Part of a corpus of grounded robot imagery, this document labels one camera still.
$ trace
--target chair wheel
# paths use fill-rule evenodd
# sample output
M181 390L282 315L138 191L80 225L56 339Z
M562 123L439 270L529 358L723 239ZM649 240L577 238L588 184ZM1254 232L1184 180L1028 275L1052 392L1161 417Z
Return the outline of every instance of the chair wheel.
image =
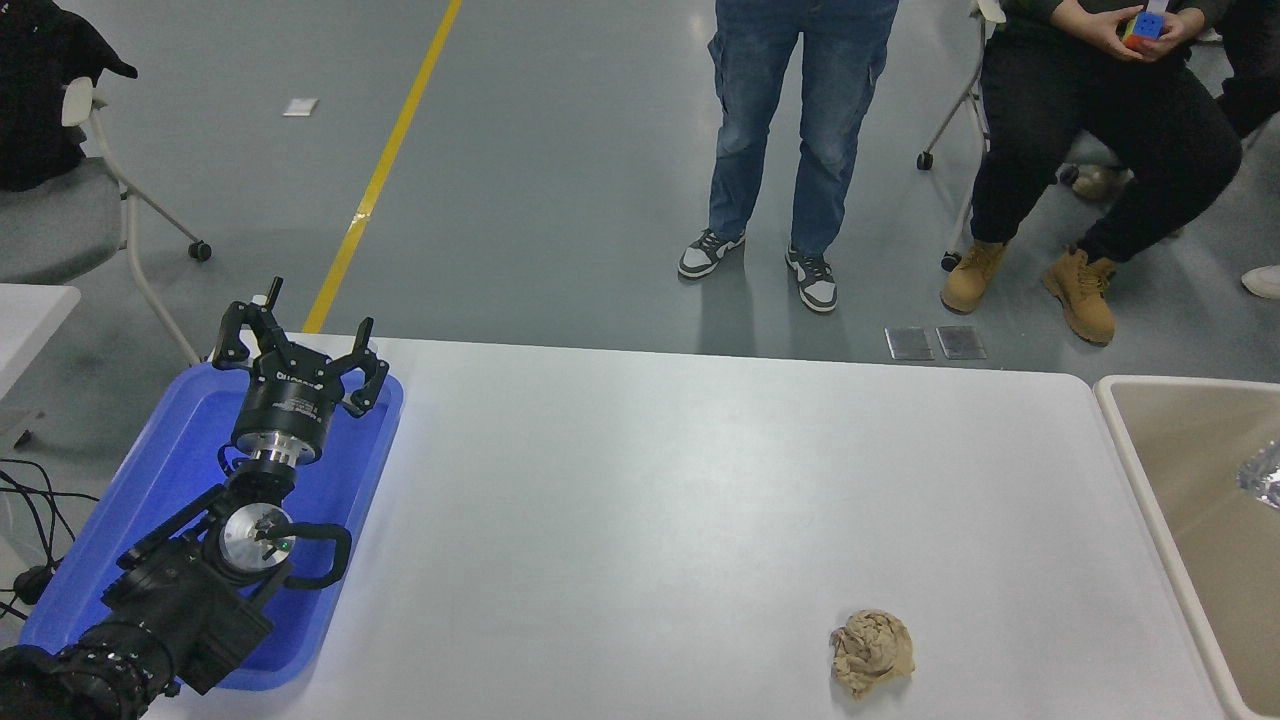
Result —
M189 255L192 260L204 263L214 256L214 249L207 242L197 240L187 246L187 255Z

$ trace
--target beige bin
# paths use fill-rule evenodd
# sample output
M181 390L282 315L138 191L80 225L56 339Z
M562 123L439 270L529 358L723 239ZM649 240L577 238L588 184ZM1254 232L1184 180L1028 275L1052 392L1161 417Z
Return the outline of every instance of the beige bin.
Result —
M1280 384L1112 375L1094 395L1228 715L1280 717L1280 512L1235 482Z

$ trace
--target white table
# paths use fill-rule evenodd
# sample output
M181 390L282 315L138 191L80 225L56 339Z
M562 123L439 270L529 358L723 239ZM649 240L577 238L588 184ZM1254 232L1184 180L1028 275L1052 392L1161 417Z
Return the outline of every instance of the white table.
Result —
M68 286L0 283L0 398L79 302L79 290ZM0 413L0 451L13 447L26 430L31 411Z
M317 661L148 719L1222 717L1078 379L379 345L404 414ZM918 670L854 703L867 607Z

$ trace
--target tan boot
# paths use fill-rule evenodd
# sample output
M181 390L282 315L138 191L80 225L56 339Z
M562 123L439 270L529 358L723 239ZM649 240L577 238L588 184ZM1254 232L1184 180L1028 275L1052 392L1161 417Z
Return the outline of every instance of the tan boot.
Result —
M987 292L991 278L996 277L996 270L1005 259L1005 247L1007 246L1002 242L973 242L960 264L947 275L947 284L942 286L942 304L947 310L968 315L978 309L982 295Z
M1083 165L1079 177L1071 183L1075 195L1093 202L1111 200L1129 182L1128 170L1103 168L1102 165Z
M1115 272L1114 260L1101 258L1089 263L1087 252L1071 246L1042 278L1044 287L1062 304L1066 324L1094 345L1107 345L1116 334L1116 320L1105 300Z

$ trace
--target black pants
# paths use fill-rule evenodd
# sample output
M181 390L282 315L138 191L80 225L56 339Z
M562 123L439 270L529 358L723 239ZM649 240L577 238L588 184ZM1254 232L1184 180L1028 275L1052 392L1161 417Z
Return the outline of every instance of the black pants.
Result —
M1240 141L1187 55L1123 63L1048 26L997 32L982 70L991 151L974 181L973 237L1012 238L1082 129L1134 173L1080 241L1091 259L1123 263L1199 215L1235 177Z
M1217 102L1245 137L1280 111L1280 0L1239 0L1216 27L1234 73Z

